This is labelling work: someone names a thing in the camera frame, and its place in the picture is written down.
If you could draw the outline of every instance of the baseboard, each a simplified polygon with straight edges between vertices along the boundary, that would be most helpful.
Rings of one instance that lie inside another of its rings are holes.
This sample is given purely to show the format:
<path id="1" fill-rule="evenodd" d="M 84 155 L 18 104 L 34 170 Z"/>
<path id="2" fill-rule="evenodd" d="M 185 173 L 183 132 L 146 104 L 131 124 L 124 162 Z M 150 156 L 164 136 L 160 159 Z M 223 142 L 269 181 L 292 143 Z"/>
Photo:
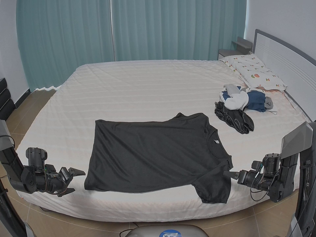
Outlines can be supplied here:
<path id="1" fill-rule="evenodd" d="M 15 108 L 18 108 L 22 102 L 28 97 L 28 95 L 31 93 L 30 89 L 28 89 L 23 95 L 22 97 L 19 98 L 18 101 L 16 101 L 15 103 Z"/>

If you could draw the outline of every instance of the white bed sheet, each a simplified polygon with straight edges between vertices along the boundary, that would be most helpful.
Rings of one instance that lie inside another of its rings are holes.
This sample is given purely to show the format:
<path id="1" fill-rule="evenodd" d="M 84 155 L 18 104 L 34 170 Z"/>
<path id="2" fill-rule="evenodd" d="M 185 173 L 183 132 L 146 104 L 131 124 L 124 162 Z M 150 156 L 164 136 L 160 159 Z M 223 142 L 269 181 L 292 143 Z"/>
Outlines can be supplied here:
<path id="1" fill-rule="evenodd" d="M 278 114 L 246 111 L 254 132 L 240 134 L 218 119 L 214 102 L 223 85 L 244 85 L 222 61 L 152 60 L 83 65 L 61 85 L 39 112 L 17 152 L 27 165 L 25 150 L 43 148 L 46 163 L 88 172 L 94 121 L 165 121 L 182 112 L 202 112 L 218 129 L 226 151 L 232 155 L 233 171 L 249 170 L 253 160 L 279 153 L 281 139 L 306 117 L 295 110 L 284 93 L 267 93 Z M 295 188 L 298 188 L 298 168 Z M 255 204 L 249 188 L 232 180 L 227 204 L 202 203 L 192 185 L 147 193 L 97 192 L 84 189 L 85 176 L 75 177 L 69 187 L 76 191 L 58 198 L 47 193 L 18 194 L 27 201 L 74 217 L 110 221 L 178 221 L 210 218 Z"/>

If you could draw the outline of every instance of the pillow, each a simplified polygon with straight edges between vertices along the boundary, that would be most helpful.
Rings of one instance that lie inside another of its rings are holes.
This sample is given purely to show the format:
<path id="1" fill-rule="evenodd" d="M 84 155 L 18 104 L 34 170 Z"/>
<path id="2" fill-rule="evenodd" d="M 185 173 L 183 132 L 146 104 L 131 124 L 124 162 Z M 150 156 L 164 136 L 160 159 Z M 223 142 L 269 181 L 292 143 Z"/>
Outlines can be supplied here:
<path id="1" fill-rule="evenodd" d="M 226 56 L 223 61 L 234 72 L 239 73 L 241 79 L 250 88 L 263 87 L 266 90 L 285 90 L 286 84 L 255 54 Z"/>

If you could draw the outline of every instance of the curtain fold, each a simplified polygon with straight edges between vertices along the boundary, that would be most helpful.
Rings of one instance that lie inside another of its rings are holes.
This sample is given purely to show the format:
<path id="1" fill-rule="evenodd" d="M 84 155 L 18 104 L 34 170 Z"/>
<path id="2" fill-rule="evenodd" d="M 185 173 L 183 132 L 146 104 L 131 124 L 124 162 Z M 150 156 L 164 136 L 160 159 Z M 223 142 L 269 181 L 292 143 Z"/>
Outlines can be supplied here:
<path id="1" fill-rule="evenodd" d="M 16 27 L 31 91 L 61 85 L 83 64 L 115 60 L 110 0 L 17 0 Z"/>
<path id="2" fill-rule="evenodd" d="M 243 37 L 247 0 L 112 0 L 116 60 L 216 60 Z"/>

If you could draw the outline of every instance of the gray wall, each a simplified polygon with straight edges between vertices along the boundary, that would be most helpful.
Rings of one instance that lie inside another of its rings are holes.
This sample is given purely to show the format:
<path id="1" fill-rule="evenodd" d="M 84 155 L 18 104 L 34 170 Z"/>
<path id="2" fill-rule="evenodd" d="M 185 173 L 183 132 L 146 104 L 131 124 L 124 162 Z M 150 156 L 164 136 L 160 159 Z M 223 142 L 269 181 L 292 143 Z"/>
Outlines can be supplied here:
<path id="1" fill-rule="evenodd" d="M 27 90 L 16 34 L 16 0 L 0 0 L 0 77 L 6 78 L 15 103 Z"/>
<path id="2" fill-rule="evenodd" d="M 316 0 L 248 0 L 245 38 L 272 34 L 316 59 Z"/>

